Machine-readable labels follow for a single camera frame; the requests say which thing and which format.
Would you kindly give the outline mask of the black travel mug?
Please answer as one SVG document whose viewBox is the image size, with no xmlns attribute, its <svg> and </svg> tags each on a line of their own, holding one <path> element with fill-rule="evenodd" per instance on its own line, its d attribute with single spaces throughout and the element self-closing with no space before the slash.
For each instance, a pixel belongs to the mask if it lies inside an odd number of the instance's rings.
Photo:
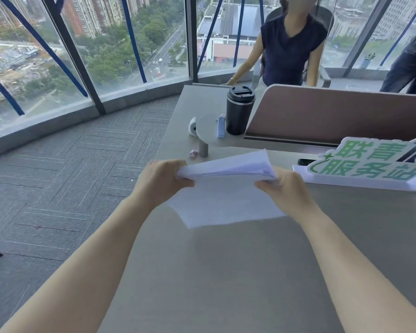
<svg viewBox="0 0 416 333">
<path fill-rule="evenodd" d="M 243 135 L 255 103 L 255 92 L 248 86 L 233 86 L 227 92 L 226 130 Z"/>
</svg>

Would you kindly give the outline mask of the brown desk divider panel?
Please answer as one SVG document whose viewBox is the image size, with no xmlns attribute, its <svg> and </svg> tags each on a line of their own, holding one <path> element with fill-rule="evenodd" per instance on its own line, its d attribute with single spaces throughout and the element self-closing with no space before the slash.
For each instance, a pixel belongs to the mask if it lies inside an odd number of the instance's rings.
<svg viewBox="0 0 416 333">
<path fill-rule="evenodd" d="M 275 84 L 245 135 L 326 145 L 345 137 L 410 141 L 416 138 L 416 95 Z"/>
</svg>

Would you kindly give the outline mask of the person's right forearm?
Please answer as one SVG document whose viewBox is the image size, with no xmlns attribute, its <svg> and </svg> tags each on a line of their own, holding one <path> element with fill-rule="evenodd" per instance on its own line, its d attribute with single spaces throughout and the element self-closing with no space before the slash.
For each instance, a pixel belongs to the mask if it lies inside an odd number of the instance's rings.
<svg viewBox="0 0 416 333">
<path fill-rule="evenodd" d="M 416 307 L 322 210 L 293 218 L 305 232 L 345 333 L 416 333 Z"/>
</svg>

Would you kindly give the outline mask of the person's right hand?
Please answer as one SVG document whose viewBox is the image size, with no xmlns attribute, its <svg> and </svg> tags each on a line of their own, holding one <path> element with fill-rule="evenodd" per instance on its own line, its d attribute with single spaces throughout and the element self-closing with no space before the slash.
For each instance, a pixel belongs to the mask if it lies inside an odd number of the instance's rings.
<svg viewBox="0 0 416 333">
<path fill-rule="evenodd" d="M 279 209 L 299 224 L 304 224 L 320 214 L 320 208 L 311 197 L 301 175 L 292 170 L 273 167 L 280 185 L 279 194 L 267 194 Z"/>
</svg>

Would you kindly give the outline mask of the person's left hand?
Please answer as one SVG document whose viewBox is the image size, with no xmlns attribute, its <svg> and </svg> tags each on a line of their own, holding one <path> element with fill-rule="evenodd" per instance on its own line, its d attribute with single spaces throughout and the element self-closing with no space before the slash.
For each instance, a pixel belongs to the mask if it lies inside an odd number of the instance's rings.
<svg viewBox="0 0 416 333">
<path fill-rule="evenodd" d="M 168 201 L 178 191 L 174 187 L 177 172 L 187 162 L 181 159 L 154 160 L 142 171 L 134 186 L 132 196 L 150 208 Z"/>
</svg>

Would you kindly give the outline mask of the person's left forearm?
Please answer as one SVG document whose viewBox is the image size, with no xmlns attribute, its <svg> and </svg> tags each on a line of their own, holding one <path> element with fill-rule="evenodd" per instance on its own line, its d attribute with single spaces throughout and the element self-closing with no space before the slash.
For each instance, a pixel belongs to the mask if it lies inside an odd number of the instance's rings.
<svg viewBox="0 0 416 333">
<path fill-rule="evenodd" d="M 134 194 L 124 199 L 0 333 L 97 333 L 139 230 L 162 203 Z"/>
</svg>

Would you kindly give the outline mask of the green and white sign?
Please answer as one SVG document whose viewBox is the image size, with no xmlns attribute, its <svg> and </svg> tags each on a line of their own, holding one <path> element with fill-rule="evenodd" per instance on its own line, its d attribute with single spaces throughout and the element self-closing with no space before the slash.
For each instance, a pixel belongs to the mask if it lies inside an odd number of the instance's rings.
<svg viewBox="0 0 416 333">
<path fill-rule="evenodd" d="M 306 183 L 416 192 L 416 138 L 346 137 L 307 166 L 293 166 Z"/>
</svg>

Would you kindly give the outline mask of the white paper sheet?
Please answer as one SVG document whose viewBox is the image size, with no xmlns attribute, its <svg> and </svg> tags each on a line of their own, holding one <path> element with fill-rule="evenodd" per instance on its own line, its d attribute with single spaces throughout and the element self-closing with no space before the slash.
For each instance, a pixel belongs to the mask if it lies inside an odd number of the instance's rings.
<svg viewBox="0 0 416 333">
<path fill-rule="evenodd" d="M 195 186 L 180 190 L 167 204 L 189 229 L 285 216 L 255 186 L 257 181 L 277 181 L 265 149 L 184 166 L 177 176 Z"/>
</svg>

